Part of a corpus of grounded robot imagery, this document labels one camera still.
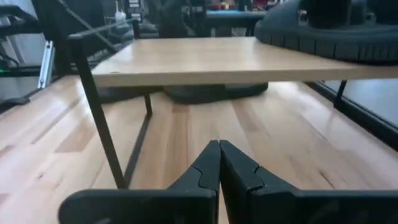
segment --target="black cable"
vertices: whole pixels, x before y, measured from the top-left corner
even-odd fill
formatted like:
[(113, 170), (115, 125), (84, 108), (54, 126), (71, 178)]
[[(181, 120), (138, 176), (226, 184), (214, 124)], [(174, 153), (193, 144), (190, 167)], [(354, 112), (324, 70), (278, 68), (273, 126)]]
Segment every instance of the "black cable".
[(16, 67), (19, 68), (19, 62), (18, 62), (17, 60), (13, 59), (12, 57), (10, 57), (10, 56), (8, 56), (8, 55), (2, 53), (2, 52), (0, 52), (0, 57), (2, 57), (2, 58), (5, 59), (5, 60), (14, 62), (14, 64), (16, 65)]

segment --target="black metal table leg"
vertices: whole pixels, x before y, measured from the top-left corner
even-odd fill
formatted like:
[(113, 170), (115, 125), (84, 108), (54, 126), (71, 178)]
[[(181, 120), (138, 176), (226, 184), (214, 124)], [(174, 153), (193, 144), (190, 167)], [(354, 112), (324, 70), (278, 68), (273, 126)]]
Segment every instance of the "black metal table leg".
[(126, 171), (124, 172), (124, 183), (129, 186), (131, 182), (132, 174), (136, 168), (139, 154), (141, 152), (142, 143), (144, 143), (145, 134), (148, 129), (149, 120), (152, 117), (152, 106), (150, 104), (150, 96), (145, 95), (145, 106), (147, 109), (147, 114), (145, 115), (144, 121), (142, 122), (141, 129), (139, 130), (136, 143), (132, 149), (132, 153), (127, 163)]
[(147, 114), (142, 123), (139, 131), (136, 143), (133, 148), (133, 152), (127, 164), (126, 171), (123, 175), (116, 150), (112, 141), (111, 133), (109, 132), (108, 124), (102, 109), (98, 92), (95, 86), (93, 74), (91, 73), (87, 59), (83, 52), (83, 46), (81, 44), (81, 38), (70, 39), (71, 50), (73, 58), (75, 59), (76, 67), (80, 74), (81, 83), (86, 93), (87, 101), (90, 106), (91, 113), (93, 114), (94, 122), (101, 139), (106, 158), (111, 172), (116, 182), (118, 189), (128, 189), (132, 174), (137, 164), (139, 153), (141, 151), (142, 143), (144, 142), (145, 134), (148, 128), (149, 120), (152, 116), (152, 107), (150, 105), (150, 96), (145, 96), (145, 104)]

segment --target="wooden tabletop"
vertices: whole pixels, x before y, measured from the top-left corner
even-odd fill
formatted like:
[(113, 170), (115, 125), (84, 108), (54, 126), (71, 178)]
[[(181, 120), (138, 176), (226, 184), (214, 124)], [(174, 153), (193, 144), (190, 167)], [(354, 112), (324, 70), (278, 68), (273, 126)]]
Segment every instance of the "wooden tabletop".
[(137, 40), (92, 70), (99, 86), (397, 78), (398, 67), (340, 62), (253, 37)]

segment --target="hardwood floor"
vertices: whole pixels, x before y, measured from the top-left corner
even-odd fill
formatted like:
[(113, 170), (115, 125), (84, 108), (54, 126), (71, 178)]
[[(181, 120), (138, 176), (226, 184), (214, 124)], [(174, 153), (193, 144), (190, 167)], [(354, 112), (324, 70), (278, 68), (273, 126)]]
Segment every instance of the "hardwood floor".
[[(227, 139), (301, 189), (396, 189), (398, 153), (301, 83), (261, 96), (175, 105), (152, 95), (154, 115), (132, 189), (164, 189), (210, 139)], [(124, 169), (145, 115), (138, 98), (104, 110)], [(0, 223), (56, 223), (81, 189), (115, 189), (79, 79), (67, 77), (0, 115)], [(220, 223), (227, 223), (220, 197)]]

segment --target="small wooden table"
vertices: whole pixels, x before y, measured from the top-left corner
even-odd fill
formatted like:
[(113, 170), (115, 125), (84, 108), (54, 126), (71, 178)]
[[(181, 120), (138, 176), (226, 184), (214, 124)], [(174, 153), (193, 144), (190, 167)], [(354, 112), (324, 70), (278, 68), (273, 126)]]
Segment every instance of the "small wooden table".
[(72, 52), (91, 112), (118, 188), (127, 188), (152, 115), (147, 116), (125, 171), (121, 171), (96, 86), (197, 85), (272, 81), (396, 78), (398, 67), (339, 62), (262, 44), (253, 37), (136, 40), (92, 71), (81, 37), (71, 39)]

